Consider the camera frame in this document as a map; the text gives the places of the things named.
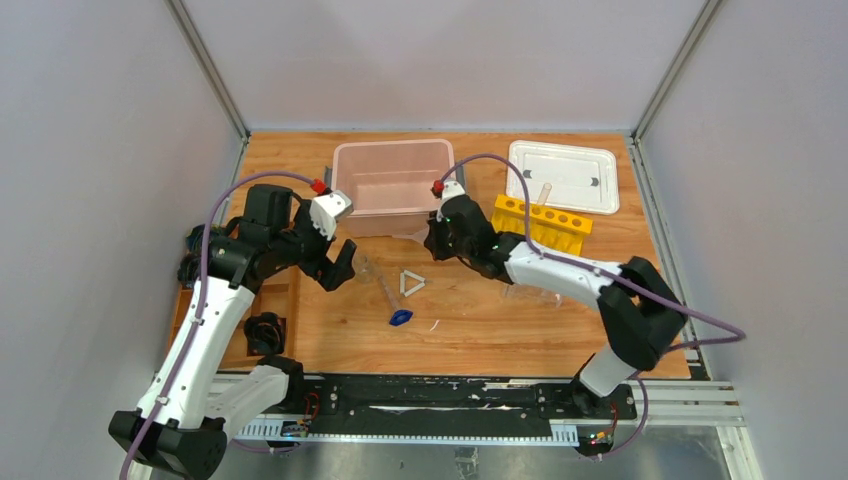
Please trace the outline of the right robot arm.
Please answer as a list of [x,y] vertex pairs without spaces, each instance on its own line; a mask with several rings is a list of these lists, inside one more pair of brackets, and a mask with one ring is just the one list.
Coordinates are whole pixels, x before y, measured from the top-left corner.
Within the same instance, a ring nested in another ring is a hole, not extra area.
[[443,201],[429,213],[427,225],[424,246],[434,260],[457,258],[484,278],[539,288],[598,312],[607,342],[566,390],[567,405],[584,417],[609,408],[620,383],[653,370],[687,321],[645,258],[598,262],[534,246],[521,234],[496,231],[466,194]]

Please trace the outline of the glass graduated tube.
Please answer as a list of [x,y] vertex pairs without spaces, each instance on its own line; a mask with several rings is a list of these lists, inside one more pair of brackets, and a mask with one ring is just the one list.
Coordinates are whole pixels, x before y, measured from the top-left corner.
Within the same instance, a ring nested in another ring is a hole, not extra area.
[[402,309],[399,300],[396,297],[396,294],[392,290],[391,286],[388,284],[387,280],[383,275],[379,275],[377,277],[377,282],[381,288],[381,291],[389,305],[389,308],[392,313],[395,313]]

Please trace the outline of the small glass flask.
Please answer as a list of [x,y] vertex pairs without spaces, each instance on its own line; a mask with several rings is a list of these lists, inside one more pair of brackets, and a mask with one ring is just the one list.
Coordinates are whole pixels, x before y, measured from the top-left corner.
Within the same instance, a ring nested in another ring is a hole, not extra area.
[[355,280],[362,284],[370,284],[377,280],[378,269],[372,259],[365,254],[357,253],[352,259]]

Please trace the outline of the blue plastic clip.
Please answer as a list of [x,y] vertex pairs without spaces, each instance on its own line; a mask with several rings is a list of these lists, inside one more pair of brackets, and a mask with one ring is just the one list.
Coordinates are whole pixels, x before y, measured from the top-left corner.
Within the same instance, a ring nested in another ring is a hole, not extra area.
[[411,320],[414,313],[410,310],[406,309],[398,309],[396,310],[389,319],[389,324],[391,326],[400,326]]

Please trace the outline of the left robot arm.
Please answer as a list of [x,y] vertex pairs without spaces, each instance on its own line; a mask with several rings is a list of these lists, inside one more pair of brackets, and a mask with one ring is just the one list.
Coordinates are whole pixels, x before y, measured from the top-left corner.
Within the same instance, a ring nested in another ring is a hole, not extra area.
[[129,411],[116,412],[110,436],[138,462],[183,479],[208,479],[233,436],[270,407],[305,412],[309,400],[301,363],[263,357],[246,378],[209,396],[230,339],[266,280],[291,267],[336,290],[354,276],[356,251],[347,240],[327,255],[352,200],[316,181],[316,197],[259,184],[248,190],[244,213],[224,231],[203,231],[190,256],[193,296],[166,359],[149,389]]

